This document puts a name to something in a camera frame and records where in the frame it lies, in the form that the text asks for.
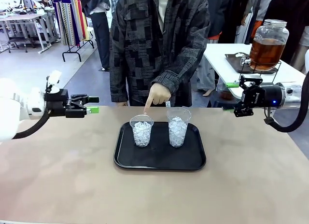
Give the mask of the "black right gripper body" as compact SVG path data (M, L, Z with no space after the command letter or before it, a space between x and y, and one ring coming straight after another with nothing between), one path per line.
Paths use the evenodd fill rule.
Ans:
M243 90L242 102L249 108L279 107L281 87L273 85L253 85Z

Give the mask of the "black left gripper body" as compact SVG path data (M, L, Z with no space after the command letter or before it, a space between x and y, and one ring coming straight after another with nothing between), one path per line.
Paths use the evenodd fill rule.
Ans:
M46 111L48 117L72 117L67 111L69 94L67 89L60 89L57 93L45 93Z

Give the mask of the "person's left hand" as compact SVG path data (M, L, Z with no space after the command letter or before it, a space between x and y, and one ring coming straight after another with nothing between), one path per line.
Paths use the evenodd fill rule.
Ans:
M146 100L143 113L147 114L151 105L158 105L167 102L171 98L169 89L162 84L154 83L149 91L149 96Z

